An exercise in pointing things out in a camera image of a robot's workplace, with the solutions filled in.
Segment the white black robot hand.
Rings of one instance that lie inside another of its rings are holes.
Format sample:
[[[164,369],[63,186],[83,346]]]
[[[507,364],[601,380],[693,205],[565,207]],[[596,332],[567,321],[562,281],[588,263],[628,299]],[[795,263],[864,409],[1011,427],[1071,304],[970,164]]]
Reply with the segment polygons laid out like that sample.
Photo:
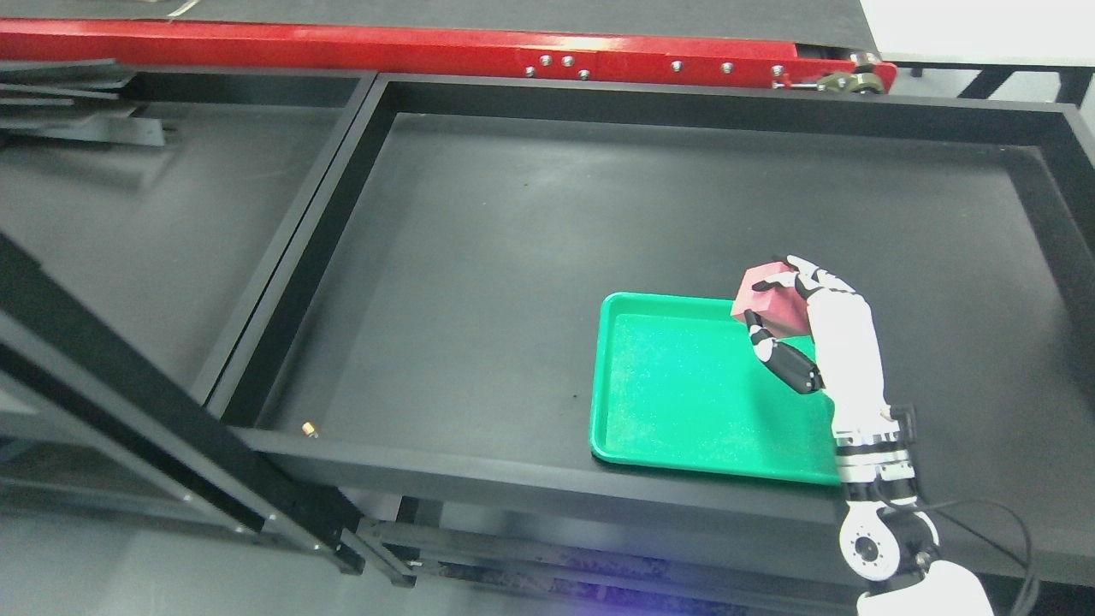
[[[814,367],[779,341],[754,311],[745,311],[756,357],[791,388],[820,391],[832,400],[832,433],[844,444],[898,432],[885,398],[885,377],[873,313],[864,297],[842,278],[798,256],[785,270],[752,284],[760,293],[789,289],[804,300],[814,341]]]

